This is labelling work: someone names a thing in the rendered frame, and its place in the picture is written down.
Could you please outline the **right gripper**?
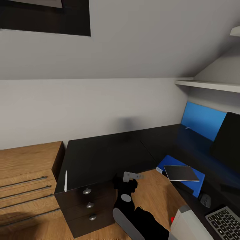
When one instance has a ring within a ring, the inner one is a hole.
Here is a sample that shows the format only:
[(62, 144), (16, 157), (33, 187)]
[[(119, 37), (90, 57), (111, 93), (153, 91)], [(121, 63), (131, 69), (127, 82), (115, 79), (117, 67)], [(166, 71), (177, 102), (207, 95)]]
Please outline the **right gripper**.
[(129, 180), (129, 182), (123, 182), (123, 178), (117, 177), (117, 174), (112, 179), (112, 183), (114, 183), (114, 189), (120, 189), (122, 187), (127, 187), (130, 189), (131, 193), (135, 192), (135, 188), (137, 188), (137, 182), (135, 179), (133, 181)]

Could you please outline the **monitor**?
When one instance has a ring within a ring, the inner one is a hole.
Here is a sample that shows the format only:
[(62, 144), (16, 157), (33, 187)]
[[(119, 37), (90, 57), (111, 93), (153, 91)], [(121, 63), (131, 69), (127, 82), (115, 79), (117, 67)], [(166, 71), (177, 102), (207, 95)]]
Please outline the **monitor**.
[[(208, 154), (240, 174), (240, 114), (226, 113)], [(231, 187), (222, 189), (240, 193)]]

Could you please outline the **notebook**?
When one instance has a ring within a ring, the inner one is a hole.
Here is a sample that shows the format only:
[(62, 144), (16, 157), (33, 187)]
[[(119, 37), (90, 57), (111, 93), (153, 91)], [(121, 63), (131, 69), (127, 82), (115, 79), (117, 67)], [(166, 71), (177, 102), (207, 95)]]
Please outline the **notebook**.
[(190, 166), (164, 165), (164, 168), (171, 181), (200, 181)]

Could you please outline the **mouse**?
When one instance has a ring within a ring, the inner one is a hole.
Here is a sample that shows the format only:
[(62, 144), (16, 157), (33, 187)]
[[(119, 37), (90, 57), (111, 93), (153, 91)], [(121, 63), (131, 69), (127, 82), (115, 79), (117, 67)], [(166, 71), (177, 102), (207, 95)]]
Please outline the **mouse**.
[(211, 207), (211, 197), (208, 194), (206, 194), (206, 193), (200, 194), (199, 201), (205, 207), (207, 207), (207, 208)]

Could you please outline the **folder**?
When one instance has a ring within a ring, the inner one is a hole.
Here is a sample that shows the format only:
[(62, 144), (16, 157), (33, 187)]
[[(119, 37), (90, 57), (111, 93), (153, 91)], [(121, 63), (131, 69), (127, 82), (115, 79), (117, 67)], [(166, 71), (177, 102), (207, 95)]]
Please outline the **folder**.
[[(156, 167), (156, 170), (166, 177), (168, 177), (168, 176), (166, 174), (164, 165), (186, 166), (186, 164), (184, 164), (184, 163), (180, 162), (179, 160), (167, 155), (160, 162), (160, 164)], [(173, 181), (173, 182), (198, 198), (201, 187), (202, 187), (202, 184), (203, 184), (203, 181), (204, 181), (204, 178), (205, 178), (205, 174), (203, 174), (203, 173), (201, 173), (201, 172), (199, 172), (199, 171), (197, 171), (193, 168), (191, 168), (191, 169), (194, 171), (195, 175), (200, 180), (199, 182), (196, 182), (196, 181)]]

